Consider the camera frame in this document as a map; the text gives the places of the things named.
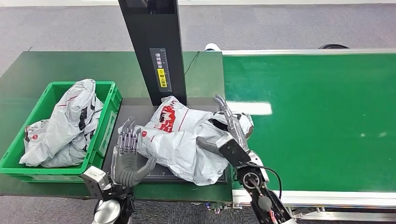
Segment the yellow warning label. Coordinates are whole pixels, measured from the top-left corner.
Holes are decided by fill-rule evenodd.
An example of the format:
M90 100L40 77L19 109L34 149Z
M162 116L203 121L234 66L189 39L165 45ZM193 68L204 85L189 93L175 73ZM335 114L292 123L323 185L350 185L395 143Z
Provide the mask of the yellow warning label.
M166 88L166 78L165 78L165 70L164 69L157 69L158 78L160 80L160 86Z

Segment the robotic hand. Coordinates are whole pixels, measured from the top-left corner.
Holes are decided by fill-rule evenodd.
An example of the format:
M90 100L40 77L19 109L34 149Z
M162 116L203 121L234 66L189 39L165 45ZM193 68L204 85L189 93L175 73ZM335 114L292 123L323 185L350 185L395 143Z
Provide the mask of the robotic hand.
M156 158L152 157L143 167L137 167L138 133L133 133L133 126L129 118L119 134L113 150L110 180L106 172L94 166L82 175L91 196L99 199L92 224L127 224L135 211L133 187L156 165Z
M234 167L239 183L252 197L251 206L259 220L263 224L295 224L296 221L290 216L285 206L280 201L282 187L280 186L279 197L267 188L269 182L266 169L258 155L248 148L245 134L240 123L233 116L225 100L216 95L214 99L224 112L228 122L228 135L216 141L216 144L204 142L197 138L197 144L205 150L226 158Z

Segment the package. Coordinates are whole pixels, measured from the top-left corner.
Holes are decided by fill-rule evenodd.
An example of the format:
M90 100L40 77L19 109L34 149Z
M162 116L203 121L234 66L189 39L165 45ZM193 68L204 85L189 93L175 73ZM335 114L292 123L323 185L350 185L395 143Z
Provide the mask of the package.
M44 167L80 164L102 107L95 95L94 80L76 82L55 105L49 119L25 128L25 154L19 163Z
M253 128L249 115L236 114L245 134ZM157 163L196 185L214 184L228 161L196 144L196 138L215 143L227 133L227 121L221 112L189 109L175 97L163 99L146 126L135 126L139 133L137 152L157 158Z

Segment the black platform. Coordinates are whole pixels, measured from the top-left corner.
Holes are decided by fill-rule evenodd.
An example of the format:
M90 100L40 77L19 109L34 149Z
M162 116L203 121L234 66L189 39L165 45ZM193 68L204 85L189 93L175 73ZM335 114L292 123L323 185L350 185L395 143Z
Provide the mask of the black platform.
M195 110L203 111L218 111L219 106L213 101L212 98L189 98L187 100L187 107ZM149 98L123 98L121 102L121 108L118 112L118 116L115 122L115 127L108 145L106 158L103 163L102 169L110 174L110 166L112 160L113 147L117 144L118 140L118 128L124 124L124 122L133 116L136 125L144 126L149 121L158 106L153 106ZM139 167L143 166L147 161L147 158L138 154ZM186 182L172 174L172 172L159 164L156 164L154 170L142 181L142 182ZM215 184L227 183L226 175L223 175L218 179Z

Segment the red printed logo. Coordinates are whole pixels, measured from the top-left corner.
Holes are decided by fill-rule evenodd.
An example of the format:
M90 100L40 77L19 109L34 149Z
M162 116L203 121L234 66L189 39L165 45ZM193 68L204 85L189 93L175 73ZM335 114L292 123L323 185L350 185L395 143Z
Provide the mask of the red printed logo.
M160 123L156 124L155 128L170 133L172 132L173 123L175 122L175 119L176 119L175 109L173 108L173 106L171 105L164 106L160 114L160 120L159 120Z

